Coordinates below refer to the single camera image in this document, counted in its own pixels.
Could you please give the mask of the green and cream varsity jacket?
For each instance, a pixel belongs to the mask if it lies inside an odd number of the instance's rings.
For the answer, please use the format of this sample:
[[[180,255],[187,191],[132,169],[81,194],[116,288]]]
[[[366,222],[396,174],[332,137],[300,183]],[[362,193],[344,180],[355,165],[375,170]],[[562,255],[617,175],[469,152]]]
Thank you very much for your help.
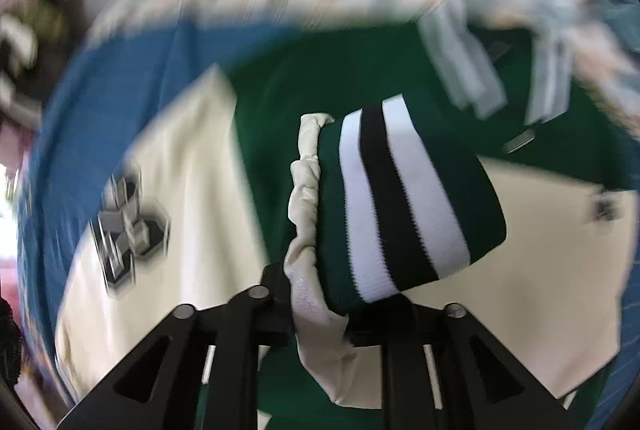
[[[466,38],[503,93],[489,114],[446,83],[470,58],[438,60],[415,22],[295,33],[231,71],[265,266],[292,282],[295,336],[260,378],[273,427],[378,426],[378,352],[346,328],[398,292],[465,303],[579,427],[601,424],[637,243],[636,142],[567,76],[551,118],[530,118],[564,49],[523,29]]]

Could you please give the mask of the cluttered clothes shelf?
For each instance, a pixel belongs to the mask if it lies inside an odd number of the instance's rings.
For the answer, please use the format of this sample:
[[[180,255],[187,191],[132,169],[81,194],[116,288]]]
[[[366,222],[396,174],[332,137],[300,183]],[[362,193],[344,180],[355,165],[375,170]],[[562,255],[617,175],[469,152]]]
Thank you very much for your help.
[[[1,165],[21,169],[87,30],[82,0],[1,0]]]

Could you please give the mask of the blue striped bed sheet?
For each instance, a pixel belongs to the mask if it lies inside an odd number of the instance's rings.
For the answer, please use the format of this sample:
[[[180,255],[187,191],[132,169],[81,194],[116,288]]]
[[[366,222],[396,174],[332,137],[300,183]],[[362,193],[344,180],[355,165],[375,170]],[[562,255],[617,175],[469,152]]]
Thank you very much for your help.
[[[18,217],[29,349],[68,402],[180,303],[227,302],[267,262],[231,71],[287,26],[188,20],[84,46],[50,101]]]

